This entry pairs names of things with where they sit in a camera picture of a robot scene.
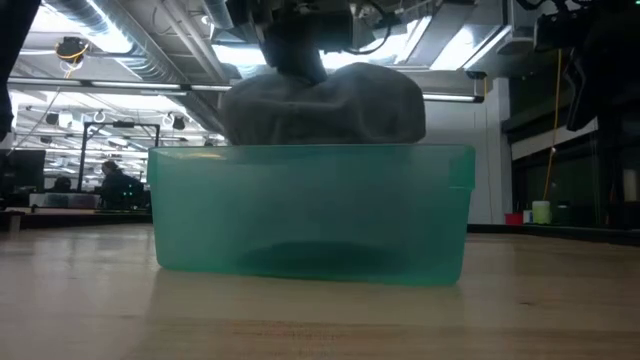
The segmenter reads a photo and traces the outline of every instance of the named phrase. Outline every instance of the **desk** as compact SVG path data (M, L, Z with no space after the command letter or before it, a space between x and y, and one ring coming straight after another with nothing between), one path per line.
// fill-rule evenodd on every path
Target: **desk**
M640 249L470 235L455 287L162 270L150 225L0 240L0 358L638 359Z

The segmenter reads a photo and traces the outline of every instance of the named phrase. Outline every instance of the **computer monitor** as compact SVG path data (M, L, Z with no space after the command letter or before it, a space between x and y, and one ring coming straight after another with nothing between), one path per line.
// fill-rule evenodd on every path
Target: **computer monitor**
M44 190L44 150L0 150L0 191Z

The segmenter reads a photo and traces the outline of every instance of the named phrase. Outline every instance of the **wall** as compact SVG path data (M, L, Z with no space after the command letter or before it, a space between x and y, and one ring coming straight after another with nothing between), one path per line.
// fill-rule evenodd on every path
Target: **wall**
M509 83L497 79L483 104L426 102L423 143L465 144L476 150L476 189L469 223L504 224L511 204L511 151L501 121L509 117Z

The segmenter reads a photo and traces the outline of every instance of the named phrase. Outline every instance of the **ceiling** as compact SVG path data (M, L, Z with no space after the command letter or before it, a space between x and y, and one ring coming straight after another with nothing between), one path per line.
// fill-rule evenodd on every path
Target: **ceiling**
M171 28L161 11L154 11L156 0L119 2L131 19L146 32L144 35L148 36L148 42L145 46L157 45L180 76L184 76L184 81L180 82L219 83L207 73L201 62ZM210 38L211 25L208 25L206 18L203 20L203 2L182 0L180 3L199 36L207 44L215 43L215 39ZM406 20L405 24L394 28L387 43L371 56L326 54L323 55L325 67L331 70L356 61L370 61L394 66L414 79L424 91L470 94L476 84L463 72L455 70L461 69L479 50L487 46L490 39L496 38L501 29L509 29L504 27L501 0L478 0L475 4L466 2L464 6L460 6L459 3L465 2L385 0L382 2L385 9L397 10ZM443 9L451 4L455 6L448 8L448 17L445 17ZM64 77L70 64L61 62L53 50L56 43L66 36L85 39L87 32L77 24L62 19L49 8L41 6L12 76ZM508 40L508 36L498 40L492 44L490 51L468 70L483 70L493 76L510 75L509 71L514 68L514 64L522 63L522 59L518 60L517 57L497 55L496 49ZM245 46L239 49L214 44L212 49L221 62L237 68L238 71L234 72L229 70L233 70L233 67L225 67L225 71L229 70L227 74L232 74L231 77L234 77L234 74L235 77L249 77L271 71L264 65L264 58L257 47ZM81 67L72 72L72 79L141 81L136 73L123 66L120 58L109 56L103 50L98 46L92 46ZM51 176L65 174L73 177L73 174L77 174L83 121L98 119L104 122L157 124L161 129L161 145L165 146L202 146L207 139L223 143L219 135L206 131L196 121L198 119L194 119L192 109L187 108L184 105L186 102L181 102L177 96L63 92L51 105L50 112L60 114L60 119L64 118L65 121L59 121L58 125L49 125L41 120L44 119L44 111L55 95L55 91L51 89L11 90L18 115L14 146L48 149L47 173ZM199 101L205 102L215 110L217 94L197 96ZM171 125L176 117L184 117L184 130L176 130ZM30 132L32 134L27 138L26 135ZM95 132L94 138L87 145L91 150L87 156L90 164L115 156L125 170L132 174L140 175L140 171L146 171L146 149L154 145L154 134L141 127L112 126L105 126L101 132L97 131L97 127L92 127L90 132ZM99 180L101 176L91 171L88 171L88 174L90 179L85 180Z

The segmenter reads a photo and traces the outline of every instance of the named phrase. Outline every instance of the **translucent container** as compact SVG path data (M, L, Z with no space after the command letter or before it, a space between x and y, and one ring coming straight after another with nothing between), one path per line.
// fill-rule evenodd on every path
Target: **translucent container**
M455 283L475 153L468 146L155 148L158 263L277 277Z

